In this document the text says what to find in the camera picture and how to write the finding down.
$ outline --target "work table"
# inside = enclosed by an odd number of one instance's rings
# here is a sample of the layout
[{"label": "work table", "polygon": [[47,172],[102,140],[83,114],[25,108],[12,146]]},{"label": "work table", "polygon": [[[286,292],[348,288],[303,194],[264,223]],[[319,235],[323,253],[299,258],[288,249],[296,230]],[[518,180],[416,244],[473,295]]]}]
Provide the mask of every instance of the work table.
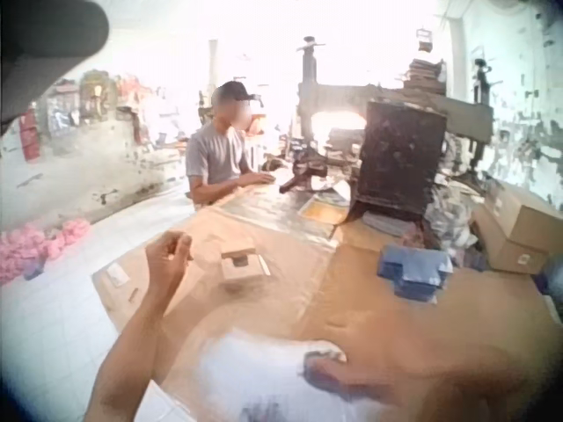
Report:
[{"label": "work table", "polygon": [[[397,238],[361,221],[334,229],[307,219],[299,210],[312,195],[280,195],[275,189],[246,188],[175,227],[194,238],[195,265],[165,316],[155,373],[164,390],[198,416],[207,412],[198,409],[201,397],[190,368],[210,338],[233,327],[277,338],[327,339],[341,346],[349,361],[371,360],[373,365],[377,360],[382,366],[393,359],[386,345],[425,332],[452,350],[489,345],[509,352],[530,374],[527,389],[513,397],[512,406],[527,401],[562,344],[561,330],[529,276],[456,269],[436,305],[400,299],[388,280],[377,277],[380,251]],[[233,236],[251,236],[272,273],[259,286],[234,293],[222,286],[217,249]],[[132,291],[140,290],[140,298],[148,285],[144,261],[142,247],[117,261],[131,279],[118,289],[106,271],[94,276],[119,330],[139,304],[130,301]],[[375,345],[370,356],[365,347],[348,341],[359,327],[365,330],[363,341]],[[408,415],[420,408],[431,383],[401,385]]]}]

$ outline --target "pink material pile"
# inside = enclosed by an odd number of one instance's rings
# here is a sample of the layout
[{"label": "pink material pile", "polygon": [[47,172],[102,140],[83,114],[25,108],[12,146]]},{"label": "pink material pile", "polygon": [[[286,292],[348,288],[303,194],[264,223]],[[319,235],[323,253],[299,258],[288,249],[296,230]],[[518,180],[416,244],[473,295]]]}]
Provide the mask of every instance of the pink material pile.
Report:
[{"label": "pink material pile", "polygon": [[0,237],[0,285],[21,275],[29,266],[57,259],[64,249],[74,244],[90,229],[90,223],[78,218],[62,225],[61,230],[46,233],[26,224],[22,229],[10,233],[3,232]]}]

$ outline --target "stack of boxes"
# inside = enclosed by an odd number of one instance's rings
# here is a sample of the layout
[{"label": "stack of boxes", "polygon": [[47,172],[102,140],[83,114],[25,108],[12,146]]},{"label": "stack of boxes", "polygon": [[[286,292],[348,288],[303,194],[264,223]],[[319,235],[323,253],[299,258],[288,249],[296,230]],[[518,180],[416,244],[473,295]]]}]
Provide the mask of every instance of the stack of boxes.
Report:
[{"label": "stack of boxes", "polygon": [[495,180],[473,219],[495,270],[537,274],[550,255],[563,253],[563,215],[519,186]]}]

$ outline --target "black cap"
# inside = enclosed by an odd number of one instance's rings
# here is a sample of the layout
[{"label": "black cap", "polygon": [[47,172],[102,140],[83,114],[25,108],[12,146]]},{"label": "black cap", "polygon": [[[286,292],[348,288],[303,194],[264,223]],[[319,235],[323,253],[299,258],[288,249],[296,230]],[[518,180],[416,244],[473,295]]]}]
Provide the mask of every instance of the black cap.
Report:
[{"label": "black cap", "polygon": [[238,81],[229,81],[221,85],[213,92],[211,99],[213,104],[222,103],[224,100],[234,99],[236,101],[248,101],[253,99],[253,95],[249,95],[245,86]]}]

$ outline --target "white tiled floor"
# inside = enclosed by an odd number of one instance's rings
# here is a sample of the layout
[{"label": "white tiled floor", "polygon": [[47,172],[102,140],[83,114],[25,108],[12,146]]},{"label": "white tiled floor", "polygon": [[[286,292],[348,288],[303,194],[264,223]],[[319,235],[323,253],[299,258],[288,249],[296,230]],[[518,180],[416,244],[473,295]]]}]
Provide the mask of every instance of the white tiled floor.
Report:
[{"label": "white tiled floor", "polygon": [[[39,420],[82,419],[117,339],[91,275],[193,212],[181,191],[146,200],[95,224],[41,276],[2,287],[2,376]],[[135,420],[192,419],[152,382]]]}]

